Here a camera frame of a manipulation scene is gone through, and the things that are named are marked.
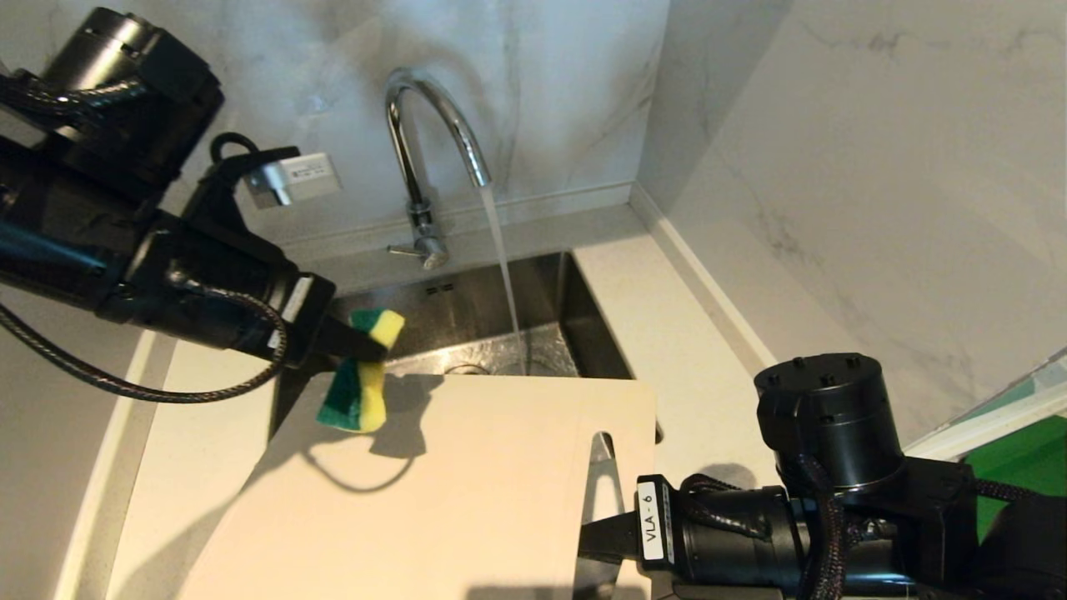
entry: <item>vla-6 label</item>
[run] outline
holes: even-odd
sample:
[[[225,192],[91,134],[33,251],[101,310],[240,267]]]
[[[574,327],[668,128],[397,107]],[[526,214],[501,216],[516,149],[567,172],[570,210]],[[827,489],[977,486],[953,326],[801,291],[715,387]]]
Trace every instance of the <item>vla-6 label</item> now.
[[[663,560],[663,524],[659,522],[659,503],[656,502],[656,484],[637,484],[638,516],[641,519],[641,553],[646,560]]]

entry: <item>black cable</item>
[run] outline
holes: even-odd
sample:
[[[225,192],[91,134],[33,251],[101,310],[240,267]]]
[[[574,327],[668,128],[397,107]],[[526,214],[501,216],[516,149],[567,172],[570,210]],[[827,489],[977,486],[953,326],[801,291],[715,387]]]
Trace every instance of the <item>black cable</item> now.
[[[149,92],[148,86],[136,77],[92,90],[55,93],[0,76],[0,102],[15,109],[49,116],[82,114],[89,109],[107,108],[144,96]]]
[[[257,146],[255,142],[248,139],[246,137],[236,131],[225,131],[223,133],[219,133],[218,136],[214,137],[213,140],[211,140],[211,147],[210,147],[211,162],[222,161],[222,148],[226,144],[237,144],[239,146],[243,146],[244,149],[249,151],[250,153],[259,152],[259,146]]]
[[[815,499],[818,537],[812,539],[808,564],[800,581],[798,598],[837,600],[845,587],[845,511],[833,495],[833,483],[822,464],[810,455],[798,455],[797,467]]]
[[[733,532],[745,537],[764,541],[769,540],[770,526],[766,521],[761,519],[755,525],[752,525],[724,515],[719,515],[692,498],[694,494],[699,493],[716,493],[738,489],[740,488],[700,473],[689,475],[682,481],[682,486],[679,488],[682,510],[695,523],[724,532]]]
[[[704,492],[739,490],[740,488],[737,486],[731,486],[721,479],[710,477],[703,473],[694,473],[682,481],[681,489],[689,492]]]
[[[0,303],[0,326],[3,326],[4,329],[10,331],[20,342],[29,346],[31,350],[41,354],[45,360],[80,381],[112,394],[126,396],[128,398],[136,398],[139,400],[171,404],[213,402],[251,392],[264,383],[267,383],[273,379],[275,375],[277,375],[283,366],[285,350],[288,345],[288,336],[285,329],[285,321],[282,320],[282,317],[276,311],[274,311],[274,309],[258,298],[249,296],[248,294],[230,291],[228,289],[222,289],[209,285],[202,285],[177,269],[172,269],[168,273],[168,280],[172,285],[177,287],[196,290],[211,298],[219,298],[246,306],[258,313],[265,319],[271,321],[271,325],[273,325],[274,329],[278,332],[278,336],[277,347],[274,348],[270,358],[270,365],[244,383],[239,383],[224,390],[216,390],[212,392],[166,392],[163,390],[154,390],[152,388],[144,388],[136,383],[130,383],[125,379],[100,370],[99,368],[96,368],[95,366],[67,353],[65,350],[55,346],[43,335],[34,331],[30,326],[26,325],[2,303]]]
[[[978,495],[1003,500],[1004,502],[1015,502],[1024,498],[1041,495],[1040,493],[1028,490],[1026,488],[1020,488],[1019,486],[1013,486],[1010,484],[1002,484],[1000,481],[990,481],[989,479],[975,479],[974,489],[978,492]]]

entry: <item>countertop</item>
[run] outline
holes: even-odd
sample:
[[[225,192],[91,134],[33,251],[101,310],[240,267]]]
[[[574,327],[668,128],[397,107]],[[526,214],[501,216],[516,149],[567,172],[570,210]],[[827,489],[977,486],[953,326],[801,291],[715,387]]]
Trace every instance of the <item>countertop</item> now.
[[[504,238],[512,258],[572,250],[631,372],[657,395],[656,472],[674,485],[695,472],[743,488],[778,483],[757,424],[752,374],[628,205],[507,226]],[[448,246],[452,260],[431,273],[384,251],[303,266],[347,294],[495,260],[488,231],[449,237]],[[168,388],[228,385],[262,364],[179,342]],[[156,409],[108,598],[176,591],[266,447],[272,394],[265,386],[214,405]]]

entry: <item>sink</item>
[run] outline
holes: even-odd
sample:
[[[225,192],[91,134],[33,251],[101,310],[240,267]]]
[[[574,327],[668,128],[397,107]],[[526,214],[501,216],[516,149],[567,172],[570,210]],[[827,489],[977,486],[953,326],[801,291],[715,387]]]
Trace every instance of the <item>sink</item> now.
[[[527,372],[547,377],[632,379],[622,352],[568,252],[508,263]],[[418,283],[382,287],[334,300],[330,312],[348,321],[355,310],[391,309],[407,322],[386,362],[395,375],[519,375],[523,357],[511,329],[498,265]],[[283,372],[271,433],[319,373],[336,359],[315,357]]]

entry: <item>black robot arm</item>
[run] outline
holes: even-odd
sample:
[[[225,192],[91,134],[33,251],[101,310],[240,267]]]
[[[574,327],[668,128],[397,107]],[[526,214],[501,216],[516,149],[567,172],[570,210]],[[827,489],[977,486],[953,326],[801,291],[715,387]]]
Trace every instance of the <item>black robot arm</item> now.
[[[635,512],[582,528],[579,555],[636,559],[675,598],[1063,598],[1067,499],[904,456],[881,366],[795,359],[755,377],[784,487],[638,478]],[[1014,501],[977,543],[977,495]]]
[[[381,360],[381,345],[328,316],[334,284],[302,272],[241,219],[238,181],[299,156],[296,147],[260,151],[222,135],[185,212],[158,208],[222,101],[194,52],[107,9],[93,11],[42,77],[0,75],[0,106],[43,135],[32,145],[0,136],[0,281],[100,318],[268,359],[274,373],[315,352]],[[223,158],[230,142],[248,152]],[[9,311],[0,325],[84,375]],[[219,397],[171,401],[208,399]]]

